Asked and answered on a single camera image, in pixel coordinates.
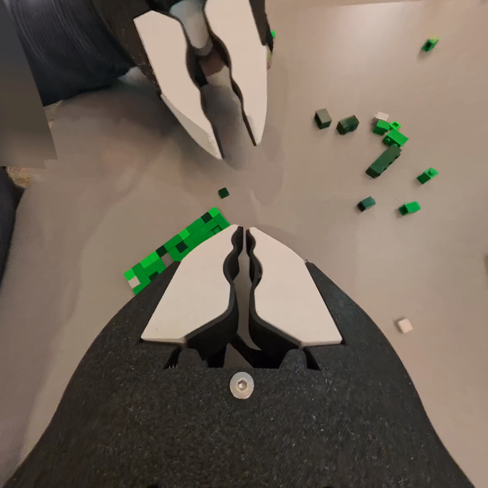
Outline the green brick mosaic assembly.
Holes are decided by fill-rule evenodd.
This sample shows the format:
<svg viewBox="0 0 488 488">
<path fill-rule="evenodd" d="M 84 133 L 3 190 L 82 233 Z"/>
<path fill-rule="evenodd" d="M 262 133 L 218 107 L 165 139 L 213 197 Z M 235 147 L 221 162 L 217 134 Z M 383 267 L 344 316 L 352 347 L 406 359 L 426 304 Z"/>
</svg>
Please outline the green brick mosaic assembly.
<svg viewBox="0 0 488 488">
<path fill-rule="evenodd" d="M 134 295 L 139 294 L 174 262 L 181 262 L 196 247 L 230 226 L 217 207 L 198 217 L 140 262 L 124 272 Z"/>
</svg>

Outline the long dark green brick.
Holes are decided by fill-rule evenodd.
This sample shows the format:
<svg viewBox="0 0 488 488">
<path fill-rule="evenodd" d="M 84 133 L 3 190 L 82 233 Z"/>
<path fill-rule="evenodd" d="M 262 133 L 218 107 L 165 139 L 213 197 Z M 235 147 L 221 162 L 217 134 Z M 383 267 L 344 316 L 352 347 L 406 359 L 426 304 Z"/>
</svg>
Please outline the long dark green brick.
<svg viewBox="0 0 488 488">
<path fill-rule="evenodd" d="M 402 149 L 395 145 L 388 147 L 365 171 L 369 177 L 376 179 L 400 156 Z"/>
</svg>

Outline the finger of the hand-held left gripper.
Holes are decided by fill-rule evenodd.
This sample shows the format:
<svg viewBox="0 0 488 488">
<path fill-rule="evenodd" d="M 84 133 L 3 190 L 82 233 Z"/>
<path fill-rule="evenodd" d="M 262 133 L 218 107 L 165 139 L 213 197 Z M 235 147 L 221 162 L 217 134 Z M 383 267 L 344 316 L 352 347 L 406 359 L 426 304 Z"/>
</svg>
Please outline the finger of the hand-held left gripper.
<svg viewBox="0 0 488 488">
<path fill-rule="evenodd" d="M 181 22 L 154 10 L 133 21 L 162 101 L 188 135 L 202 149 L 221 160 L 221 147 L 204 112 L 201 89 L 188 69 L 189 43 Z"/>
<path fill-rule="evenodd" d="M 261 143 L 267 111 L 268 49 L 250 1 L 206 1 L 211 34 L 223 47 L 243 120 L 255 146 Z"/>
</svg>

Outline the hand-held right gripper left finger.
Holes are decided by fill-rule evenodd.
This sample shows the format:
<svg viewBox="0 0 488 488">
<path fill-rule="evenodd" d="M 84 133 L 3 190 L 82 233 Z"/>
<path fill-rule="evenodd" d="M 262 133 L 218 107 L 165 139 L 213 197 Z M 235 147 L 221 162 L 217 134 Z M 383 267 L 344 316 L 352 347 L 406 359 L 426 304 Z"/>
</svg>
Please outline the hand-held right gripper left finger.
<svg viewBox="0 0 488 488">
<path fill-rule="evenodd" d="M 238 331 L 239 307 L 235 277 L 243 227 L 232 224 L 184 258 L 149 319 L 141 340 L 176 345 L 213 356 Z"/>
</svg>

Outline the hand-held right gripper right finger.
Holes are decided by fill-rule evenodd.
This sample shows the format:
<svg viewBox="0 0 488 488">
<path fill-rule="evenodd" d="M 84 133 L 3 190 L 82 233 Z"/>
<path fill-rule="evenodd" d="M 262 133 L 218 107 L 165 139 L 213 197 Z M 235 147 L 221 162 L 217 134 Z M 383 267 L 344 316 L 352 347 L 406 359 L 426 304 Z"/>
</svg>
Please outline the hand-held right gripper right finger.
<svg viewBox="0 0 488 488">
<path fill-rule="evenodd" d="M 273 359 L 292 349 L 339 345 L 343 337 L 308 262 L 256 227 L 246 231 L 251 290 L 249 334 Z"/>
</svg>

